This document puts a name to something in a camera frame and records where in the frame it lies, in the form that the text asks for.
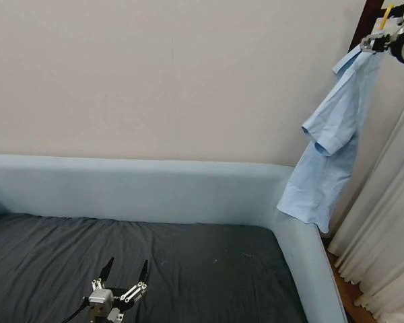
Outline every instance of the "light blue shirt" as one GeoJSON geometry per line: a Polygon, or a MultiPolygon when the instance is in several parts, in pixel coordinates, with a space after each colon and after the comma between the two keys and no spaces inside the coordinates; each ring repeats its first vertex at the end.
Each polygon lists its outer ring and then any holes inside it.
{"type": "Polygon", "coordinates": [[[311,140],[277,208],[323,232],[351,177],[382,54],[355,48],[334,68],[339,81],[302,125],[311,140]]]}

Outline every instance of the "wooden floor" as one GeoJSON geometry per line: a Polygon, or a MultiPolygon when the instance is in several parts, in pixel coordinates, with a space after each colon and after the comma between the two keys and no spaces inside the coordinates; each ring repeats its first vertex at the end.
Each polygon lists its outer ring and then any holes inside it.
{"type": "Polygon", "coordinates": [[[362,295],[359,287],[357,285],[352,285],[351,283],[346,283],[344,279],[339,276],[337,269],[334,267],[337,257],[329,252],[327,252],[327,255],[332,271],[334,272],[341,300],[343,301],[347,313],[356,323],[377,323],[377,321],[371,316],[370,312],[367,312],[364,308],[353,305],[355,300],[362,295]]]}

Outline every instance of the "white wall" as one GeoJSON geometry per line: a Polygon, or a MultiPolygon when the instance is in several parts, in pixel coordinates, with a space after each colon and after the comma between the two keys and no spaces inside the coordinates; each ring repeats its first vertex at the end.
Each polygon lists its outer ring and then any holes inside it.
{"type": "MultiPolygon", "coordinates": [[[[363,5],[0,1],[0,153],[294,165],[363,5]]],[[[386,59],[336,218],[403,106],[386,59]]]]}

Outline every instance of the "bed frame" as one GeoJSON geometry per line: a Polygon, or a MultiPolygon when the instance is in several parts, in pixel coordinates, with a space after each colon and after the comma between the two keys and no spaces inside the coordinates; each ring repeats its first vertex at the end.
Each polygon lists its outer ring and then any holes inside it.
{"type": "Polygon", "coordinates": [[[309,323],[346,323],[317,228],[277,211],[292,169],[265,164],[0,155],[0,214],[272,230],[309,323]]]}

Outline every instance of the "light blue upholstered headboard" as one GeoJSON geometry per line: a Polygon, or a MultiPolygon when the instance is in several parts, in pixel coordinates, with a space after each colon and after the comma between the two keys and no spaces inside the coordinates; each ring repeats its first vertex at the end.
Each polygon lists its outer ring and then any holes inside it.
{"type": "Polygon", "coordinates": [[[291,168],[0,155],[0,213],[262,225],[291,168]]]}

